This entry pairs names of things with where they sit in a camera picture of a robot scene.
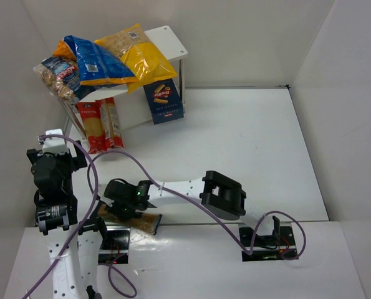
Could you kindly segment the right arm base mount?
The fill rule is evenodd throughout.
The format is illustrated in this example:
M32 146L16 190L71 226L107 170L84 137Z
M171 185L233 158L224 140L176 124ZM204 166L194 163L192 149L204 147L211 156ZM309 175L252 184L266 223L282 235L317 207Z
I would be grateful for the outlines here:
M290 224L279 227L279 240L273 237L256 237L253 254L241 251L242 262L284 260L294 258L298 254L293 229Z

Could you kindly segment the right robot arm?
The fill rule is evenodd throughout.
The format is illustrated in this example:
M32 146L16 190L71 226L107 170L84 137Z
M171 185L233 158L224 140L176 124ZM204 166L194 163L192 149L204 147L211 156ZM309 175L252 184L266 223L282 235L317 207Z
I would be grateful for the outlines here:
M280 220L267 217L259 225L258 221L265 214L263 209L247 198L239 182L217 171L207 171L202 178L177 182L148 179L133 185L123 179L112 179L101 200L107 205L107 211L120 221L139 219L148 208L186 201L219 220L241 221L256 233L255 247L274 249L279 246Z

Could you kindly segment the dark La Sicilia spaghetti pack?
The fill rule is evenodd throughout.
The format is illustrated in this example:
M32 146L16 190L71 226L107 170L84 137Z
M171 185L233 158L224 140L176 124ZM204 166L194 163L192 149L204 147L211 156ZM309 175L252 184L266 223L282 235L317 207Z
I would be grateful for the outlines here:
M106 204L102 204L97 209L97 215L108 224L135 228L150 235L157 234L157 229L163 217L161 214L148 214L141 212L138 216L129 220L120 220L117 216L108 211L108 206Z

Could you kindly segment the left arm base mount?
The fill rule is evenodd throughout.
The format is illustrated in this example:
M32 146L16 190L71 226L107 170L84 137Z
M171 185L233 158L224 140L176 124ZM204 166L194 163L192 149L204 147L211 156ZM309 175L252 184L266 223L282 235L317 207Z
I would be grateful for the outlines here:
M89 263L128 263L130 229L123 227L91 227L79 232L79 259L82 265Z

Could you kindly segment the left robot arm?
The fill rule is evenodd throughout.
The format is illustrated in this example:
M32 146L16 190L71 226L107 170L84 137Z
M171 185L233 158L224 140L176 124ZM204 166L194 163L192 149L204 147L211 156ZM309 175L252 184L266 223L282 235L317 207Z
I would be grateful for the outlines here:
M37 191L36 224L49 251L53 298L101 298L97 289L99 250L107 234L95 214L78 226L72 173L86 167L79 150L72 156L66 145L29 149L27 157Z

